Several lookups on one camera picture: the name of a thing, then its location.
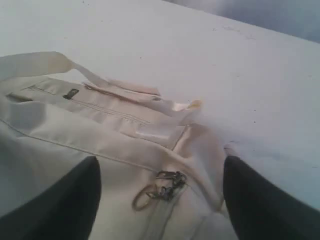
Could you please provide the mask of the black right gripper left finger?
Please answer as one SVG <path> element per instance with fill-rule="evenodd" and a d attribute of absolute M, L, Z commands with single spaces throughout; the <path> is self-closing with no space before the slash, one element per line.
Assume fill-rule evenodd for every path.
<path fill-rule="evenodd" d="M 0 218 L 2 240 L 87 240 L 102 193 L 100 164 L 88 156 L 59 181 Z"/>

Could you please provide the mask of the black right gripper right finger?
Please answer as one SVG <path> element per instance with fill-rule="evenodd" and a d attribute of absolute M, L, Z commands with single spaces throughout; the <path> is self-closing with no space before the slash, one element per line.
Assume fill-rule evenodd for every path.
<path fill-rule="evenodd" d="M 320 212 L 272 184 L 237 156 L 223 167 L 223 195 L 240 240 L 318 240 Z"/>

